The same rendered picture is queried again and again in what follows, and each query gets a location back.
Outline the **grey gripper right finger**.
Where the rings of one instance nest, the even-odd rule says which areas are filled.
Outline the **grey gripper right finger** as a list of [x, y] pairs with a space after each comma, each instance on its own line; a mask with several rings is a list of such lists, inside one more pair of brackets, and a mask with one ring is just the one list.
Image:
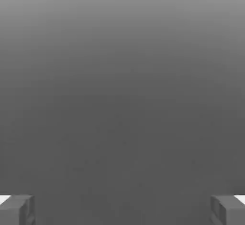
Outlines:
[[245, 195], [212, 195], [211, 225], [245, 225]]

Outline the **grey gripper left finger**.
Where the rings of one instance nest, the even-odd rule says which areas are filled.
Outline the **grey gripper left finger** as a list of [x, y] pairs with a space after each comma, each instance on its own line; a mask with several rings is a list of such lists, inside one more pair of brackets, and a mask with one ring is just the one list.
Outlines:
[[0, 225], [36, 225], [35, 197], [0, 195]]

